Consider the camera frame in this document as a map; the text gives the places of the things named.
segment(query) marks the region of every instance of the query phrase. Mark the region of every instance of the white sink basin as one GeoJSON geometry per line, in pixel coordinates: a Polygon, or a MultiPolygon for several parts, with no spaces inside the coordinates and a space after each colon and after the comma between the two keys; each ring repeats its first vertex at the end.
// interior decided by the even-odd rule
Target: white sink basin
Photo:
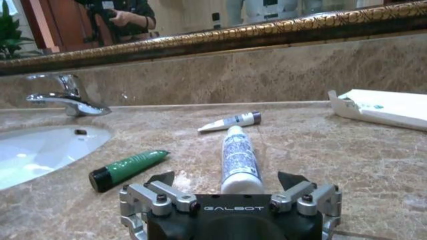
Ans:
{"type": "Polygon", "coordinates": [[[0,190],[67,166],[93,152],[111,137],[108,130],[79,125],[1,133],[0,190]]]}

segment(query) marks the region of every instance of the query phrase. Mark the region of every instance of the sink drain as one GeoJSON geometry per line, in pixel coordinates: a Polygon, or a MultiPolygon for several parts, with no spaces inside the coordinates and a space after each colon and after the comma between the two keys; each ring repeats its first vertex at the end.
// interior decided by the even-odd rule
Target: sink drain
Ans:
{"type": "Polygon", "coordinates": [[[76,135],[88,135],[88,132],[84,129],[76,129],[76,130],[73,130],[73,134],[76,134],[76,135]]]}

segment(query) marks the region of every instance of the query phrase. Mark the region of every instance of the marble countertop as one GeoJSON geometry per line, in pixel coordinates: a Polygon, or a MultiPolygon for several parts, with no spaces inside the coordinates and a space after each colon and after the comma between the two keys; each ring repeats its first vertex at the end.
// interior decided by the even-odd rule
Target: marble countertop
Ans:
{"type": "Polygon", "coordinates": [[[224,131],[196,129],[258,110],[244,128],[267,193],[282,191],[278,171],[343,190],[340,239],[427,239],[427,134],[334,115],[328,102],[113,107],[99,117],[63,109],[0,110],[0,132],[23,127],[93,125],[111,140],[57,171],[0,191],[0,239],[131,239],[119,220],[119,188],[96,193],[88,173],[145,150],[168,159],[128,183],[175,171],[184,192],[219,193],[224,131]]]}

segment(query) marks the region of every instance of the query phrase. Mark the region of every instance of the chrome faucet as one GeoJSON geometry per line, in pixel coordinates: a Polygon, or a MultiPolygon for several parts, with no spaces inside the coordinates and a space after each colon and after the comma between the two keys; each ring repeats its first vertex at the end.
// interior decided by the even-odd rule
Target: chrome faucet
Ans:
{"type": "Polygon", "coordinates": [[[63,92],[33,93],[28,95],[27,101],[33,103],[55,102],[65,104],[65,113],[68,116],[100,116],[112,111],[107,106],[95,103],[85,91],[80,79],[73,74],[35,74],[27,77],[33,81],[37,79],[49,79],[59,82],[63,92]]]}

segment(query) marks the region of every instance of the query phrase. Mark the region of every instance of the small tube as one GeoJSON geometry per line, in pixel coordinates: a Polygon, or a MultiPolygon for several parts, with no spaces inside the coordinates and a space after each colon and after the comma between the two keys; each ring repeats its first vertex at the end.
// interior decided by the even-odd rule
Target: small tube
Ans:
{"type": "Polygon", "coordinates": [[[248,112],[242,115],[218,120],[198,129],[199,132],[218,131],[228,129],[231,126],[250,126],[262,123],[262,114],[259,111],[248,112]]]}
{"type": "Polygon", "coordinates": [[[93,189],[103,193],[160,162],[168,151],[145,151],[120,161],[116,161],[88,174],[93,189]]]}

